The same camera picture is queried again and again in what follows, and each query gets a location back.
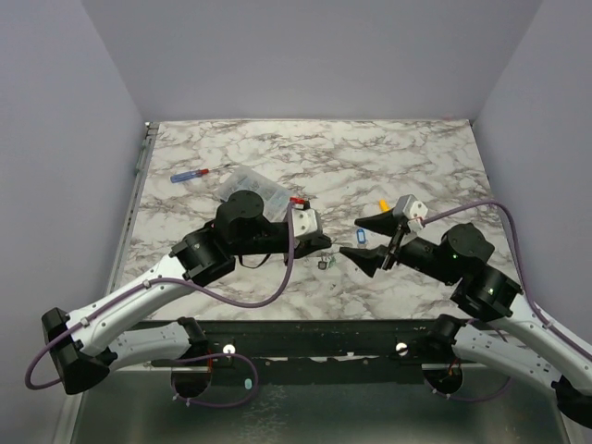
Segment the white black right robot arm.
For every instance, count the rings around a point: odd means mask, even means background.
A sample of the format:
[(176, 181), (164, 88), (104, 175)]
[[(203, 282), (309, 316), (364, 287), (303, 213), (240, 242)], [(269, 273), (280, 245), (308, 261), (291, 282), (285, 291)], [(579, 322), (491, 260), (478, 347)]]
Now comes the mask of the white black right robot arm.
[(424, 203), (404, 196), (393, 209), (354, 222), (388, 236), (388, 245), (339, 251), (369, 277), (378, 269), (405, 265), (452, 286), (451, 299), (463, 312), (506, 331), (523, 345), (486, 336), (467, 321), (441, 315), (425, 338), (426, 354), (437, 362), (454, 355), (529, 382), (553, 396), (565, 416), (590, 427), (590, 344), (542, 310), (524, 281), (514, 281), (489, 265), (495, 248), (473, 224), (450, 228), (435, 244), (418, 235), (432, 221)]

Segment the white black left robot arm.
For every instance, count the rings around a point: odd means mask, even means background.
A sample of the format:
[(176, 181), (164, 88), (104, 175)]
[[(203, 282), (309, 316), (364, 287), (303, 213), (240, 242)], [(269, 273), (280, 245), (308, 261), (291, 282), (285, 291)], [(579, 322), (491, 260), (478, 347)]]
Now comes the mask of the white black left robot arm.
[(130, 284), (99, 301), (70, 312), (53, 308), (41, 318), (58, 384), (68, 395), (101, 383), (115, 370), (153, 360), (198, 363), (207, 340), (196, 321), (181, 317), (162, 327), (136, 325), (163, 306), (201, 292), (239, 308), (262, 308), (287, 287), (286, 280), (267, 299), (239, 302), (214, 293), (209, 284), (235, 270), (248, 255), (282, 254), (290, 272), (295, 260), (329, 248), (320, 215), (306, 200), (291, 198), (280, 222), (264, 215), (264, 200), (254, 191), (235, 191), (202, 228), (184, 236), (169, 253)]

